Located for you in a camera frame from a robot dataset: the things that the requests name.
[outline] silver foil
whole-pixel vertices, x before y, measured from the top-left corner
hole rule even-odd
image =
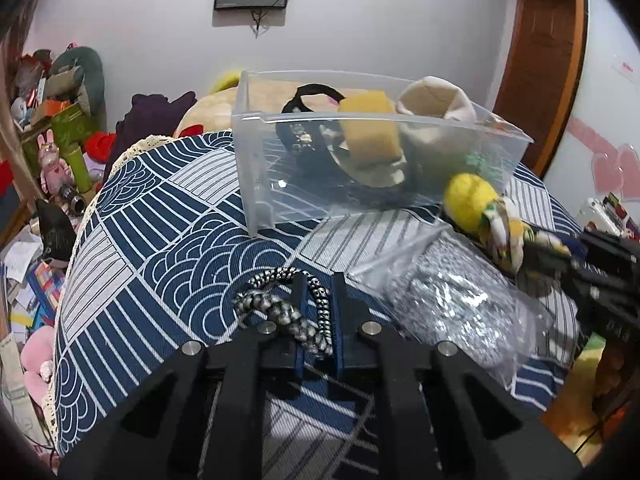
[[[519,322],[511,285],[456,235],[443,232],[383,293],[422,343],[453,341],[484,368],[513,363]]]

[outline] purple cloth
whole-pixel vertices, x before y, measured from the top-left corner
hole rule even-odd
[[[131,98],[131,110],[116,124],[116,140],[104,168],[106,182],[117,158],[131,146],[149,135],[171,137],[187,110],[196,104],[195,92],[187,92],[172,103],[160,94],[136,94]]]

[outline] black white braided cord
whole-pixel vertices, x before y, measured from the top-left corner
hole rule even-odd
[[[299,273],[306,277],[308,290],[316,303],[318,328],[311,325],[300,311],[289,300],[264,291],[271,283],[289,285],[293,277]],[[245,316],[256,310],[267,315],[267,318],[278,325],[285,326],[287,331],[308,352],[318,356],[334,354],[331,340],[331,313],[329,310],[329,291],[320,284],[314,275],[307,270],[295,267],[276,267],[256,274],[247,281],[251,289],[236,292],[232,300],[233,308],[239,316]]]

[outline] black stuffed animal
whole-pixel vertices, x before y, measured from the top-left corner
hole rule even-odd
[[[76,243],[76,232],[71,220],[57,205],[41,198],[36,200],[40,219],[40,237],[44,250],[42,259],[51,267],[66,269]]]

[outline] metal bolt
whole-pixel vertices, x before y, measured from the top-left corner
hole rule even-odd
[[[260,325],[258,325],[258,332],[265,335],[273,334],[276,331],[277,327],[278,326],[273,321],[263,321],[262,323],[260,323]]]
[[[202,344],[198,341],[187,341],[180,349],[185,355],[196,355],[201,348]]]
[[[377,335],[382,332],[382,325],[375,321],[366,321],[362,324],[362,331],[367,335]]]
[[[438,352],[447,357],[458,353],[458,347],[451,341],[441,341],[438,343]]]

